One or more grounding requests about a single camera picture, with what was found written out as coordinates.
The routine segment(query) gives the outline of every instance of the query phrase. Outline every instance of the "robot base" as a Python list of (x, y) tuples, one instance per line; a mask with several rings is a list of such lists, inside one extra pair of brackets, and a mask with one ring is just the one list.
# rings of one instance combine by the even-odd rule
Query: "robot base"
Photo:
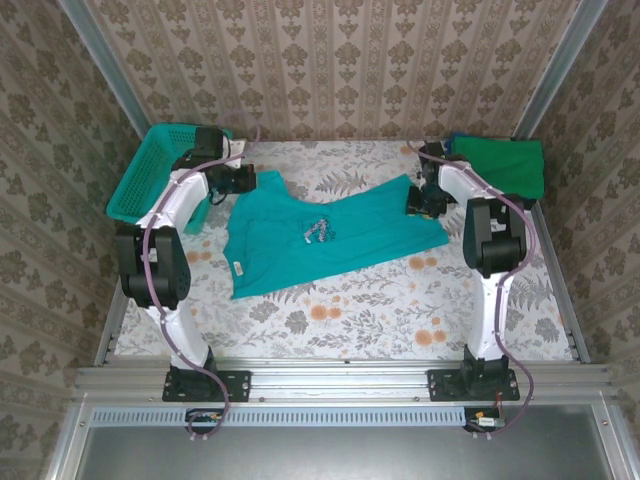
[(504, 401), (520, 400), (516, 374), (509, 359), (475, 359), (464, 347), (464, 360), (458, 370), (429, 370), (429, 397), (432, 402), (490, 401), (499, 392)]
[[(251, 392), (251, 372), (246, 371), (217, 371), (213, 353), (209, 349), (209, 355), (204, 369), (215, 373), (227, 387), (230, 402), (248, 402)], [(196, 372), (169, 367), (169, 372), (164, 380), (163, 402), (224, 402), (220, 387), (207, 375)]]

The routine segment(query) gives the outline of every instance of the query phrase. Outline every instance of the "green t-shirt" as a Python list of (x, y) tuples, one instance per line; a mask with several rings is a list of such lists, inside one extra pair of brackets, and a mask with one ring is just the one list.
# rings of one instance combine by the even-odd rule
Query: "green t-shirt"
[(459, 136), (451, 151), (464, 155), (478, 175), (504, 193), (536, 200), (544, 195), (544, 156), (538, 140), (508, 142)]
[(233, 298), (261, 295), (444, 245), (437, 220), (405, 214), (411, 180), (397, 177), (328, 204), (291, 197), (278, 172), (238, 198), (224, 249)]

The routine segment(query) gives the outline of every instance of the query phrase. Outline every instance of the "table surface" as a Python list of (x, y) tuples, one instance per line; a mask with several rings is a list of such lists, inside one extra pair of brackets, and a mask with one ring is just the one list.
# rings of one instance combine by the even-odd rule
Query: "table surface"
[[(418, 158), (403, 142), (265, 142), (245, 159), (278, 170), (292, 196), (331, 202), (398, 175), (415, 178)], [(278, 292), (231, 300), (222, 254), (230, 196), (212, 207), (203, 231), (182, 236), (191, 268), (188, 301), (216, 356), (258, 358), (462, 358), (472, 326), (474, 283), (462, 257), (464, 211), (441, 217), (450, 242), (416, 255)], [(540, 248), (514, 279), (507, 347), (526, 360), (571, 360)], [(155, 324), (132, 301), (116, 355), (168, 353)]]

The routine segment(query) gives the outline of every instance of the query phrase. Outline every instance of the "wall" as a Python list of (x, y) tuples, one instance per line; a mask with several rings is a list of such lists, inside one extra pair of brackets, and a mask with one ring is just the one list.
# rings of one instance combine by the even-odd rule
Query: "wall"
[(116, 282), (135, 133), (55, 1), (0, 2), (0, 478), (37, 478)]
[(291, 140), (509, 135), (578, 2), (88, 3), (153, 123), (241, 107)]
[(593, 359), (640, 436), (640, 2), (610, 2), (536, 132), (545, 216)]

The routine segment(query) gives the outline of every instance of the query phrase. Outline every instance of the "plastic basket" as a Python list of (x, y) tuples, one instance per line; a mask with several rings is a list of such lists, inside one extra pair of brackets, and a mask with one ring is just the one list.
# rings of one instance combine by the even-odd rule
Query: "plastic basket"
[[(195, 146), (196, 125), (163, 123), (149, 129), (107, 205), (115, 220), (136, 223), (146, 215), (169, 181), (171, 166)], [(211, 204), (204, 199), (193, 212), (185, 233), (200, 233)]]

